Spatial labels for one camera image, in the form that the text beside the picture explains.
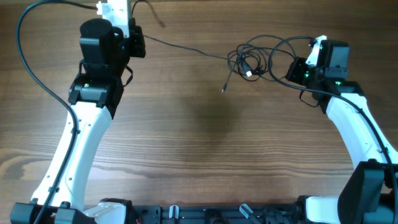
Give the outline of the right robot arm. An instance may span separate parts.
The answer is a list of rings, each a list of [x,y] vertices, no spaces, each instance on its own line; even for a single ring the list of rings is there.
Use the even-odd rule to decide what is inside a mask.
[[[339,131],[354,172],[338,196],[305,197],[305,218],[314,223],[397,223],[397,151],[371,115],[359,84],[347,79],[349,45],[323,35],[310,46],[308,58],[295,58],[285,77],[313,91]]]

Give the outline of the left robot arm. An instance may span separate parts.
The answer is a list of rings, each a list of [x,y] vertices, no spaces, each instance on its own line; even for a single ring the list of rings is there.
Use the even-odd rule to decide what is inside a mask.
[[[137,223],[131,201],[104,198],[84,208],[85,189],[99,143],[128,82],[121,80],[132,57],[146,55],[140,26],[107,19],[80,27],[83,59],[68,94],[68,116],[50,167],[29,203],[15,203],[11,223]]]

